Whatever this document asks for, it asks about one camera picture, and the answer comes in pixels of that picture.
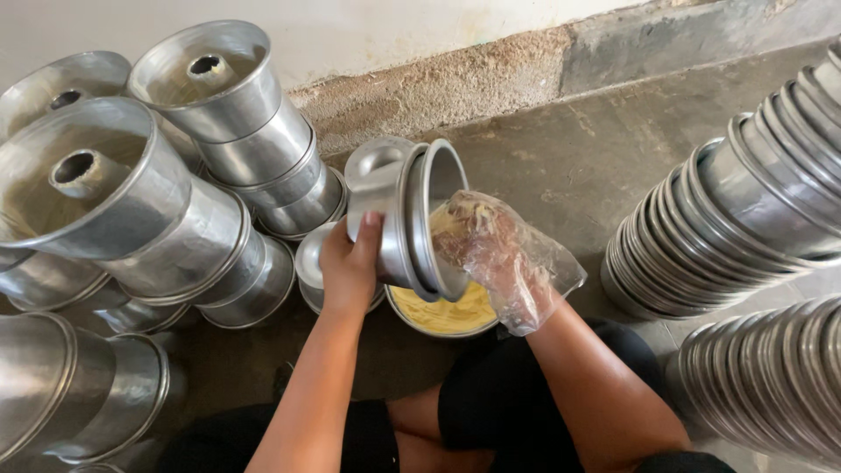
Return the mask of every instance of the concrete floor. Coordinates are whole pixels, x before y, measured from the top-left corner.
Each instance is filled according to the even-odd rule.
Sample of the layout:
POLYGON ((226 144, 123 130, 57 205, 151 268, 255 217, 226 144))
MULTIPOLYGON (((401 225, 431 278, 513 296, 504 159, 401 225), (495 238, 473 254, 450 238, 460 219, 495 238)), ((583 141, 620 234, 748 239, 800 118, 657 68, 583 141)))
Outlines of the concrete floor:
MULTIPOLYGON (((666 359, 702 324, 841 288, 841 282, 835 284, 841 279, 834 277, 841 272, 830 271, 763 291, 739 306, 691 322, 640 322, 608 301, 598 279, 608 239, 645 193, 693 147, 721 136, 730 117, 754 109, 800 67, 819 61, 824 48, 824 43, 804 45, 682 72, 434 130, 422 138, 450 140, 473 189, 509 203, 575 254, 590 275, 569 298, 582 316, 627 323, 666 359)), ((346 154, 328 161, 342 169, 345 159, 346 154)), ((296 296, 270 327, 231 332, 201 323, 182 333, 174 342, 177 359, 188 371, 190 394, 181 420, 270 401, 276 368, 295 362, 315 318, 296 296)), ((415 332, 383 304, 368 316, 362 330, 353 397, 395 398, 434 385, 466 346, 415 332)), ((811 471, 721 440, 701 435, 696 440, 699 449, 718 455, 740 473, 811 471)), ((46 462, 38 463, 42 466, 37 470, 45 471, 46 462)), ((36 470, 31 466, 26 470, 36 470)), ((9 467, 0 470, 13 471, 9 467)))

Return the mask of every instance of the fingernail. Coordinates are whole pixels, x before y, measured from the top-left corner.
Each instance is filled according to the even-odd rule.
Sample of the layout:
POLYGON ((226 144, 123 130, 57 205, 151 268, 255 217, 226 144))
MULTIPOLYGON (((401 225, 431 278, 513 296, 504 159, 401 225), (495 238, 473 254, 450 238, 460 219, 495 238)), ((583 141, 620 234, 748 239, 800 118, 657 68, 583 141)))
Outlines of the fingernail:
POLYGON ((377 225, 379 223, 379 213, 378 212, 365 212, 365 225, 377 225))

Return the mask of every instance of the white wall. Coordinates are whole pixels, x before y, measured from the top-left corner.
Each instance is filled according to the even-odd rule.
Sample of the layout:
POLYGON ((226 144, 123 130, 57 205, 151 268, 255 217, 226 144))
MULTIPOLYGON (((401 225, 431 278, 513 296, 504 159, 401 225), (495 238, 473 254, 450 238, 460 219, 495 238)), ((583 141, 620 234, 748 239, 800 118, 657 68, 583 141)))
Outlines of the white wall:
POLYGON ((193 24, 244 19, 272 37, 285 88, 358 75, 644 0, 8 0, 0 89, 85 50, 130 61, 193 24))

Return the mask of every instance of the bowl of batter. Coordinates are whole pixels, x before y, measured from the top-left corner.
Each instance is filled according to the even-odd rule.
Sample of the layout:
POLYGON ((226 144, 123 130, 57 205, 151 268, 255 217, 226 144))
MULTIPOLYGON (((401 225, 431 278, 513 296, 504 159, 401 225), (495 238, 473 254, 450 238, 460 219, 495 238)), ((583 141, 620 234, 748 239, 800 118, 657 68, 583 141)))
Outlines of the bowl of batter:
POLYGON ((431 337, 475 337, 499 322, 490 306, 488 291, 474 281, 456 302, 426 302, 413 290, 395 286, 386 286, 385 295, 403 322, 431 337))

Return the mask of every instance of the black pants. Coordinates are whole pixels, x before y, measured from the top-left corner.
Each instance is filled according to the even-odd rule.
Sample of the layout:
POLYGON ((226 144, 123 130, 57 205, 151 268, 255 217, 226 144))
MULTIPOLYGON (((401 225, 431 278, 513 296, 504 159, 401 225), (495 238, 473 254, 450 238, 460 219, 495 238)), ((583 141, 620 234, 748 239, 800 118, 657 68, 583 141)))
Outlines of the black pants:
MULTIPOLYGON (((625 364, 663 395, 654 353, 636 333, 615 322, 588 323, 625 364)), ((159 473, 241 473, 275 407, 241 407, 196 421, 167 446, 159 473)), ((494 473, 583 471, 524 338, 482 339, 460 356, 441 388, 438 423, 448 449, 494 450, 494 473)), ((397 442, 384 401, 351 402, 341 471, 399 471, 397 442)))

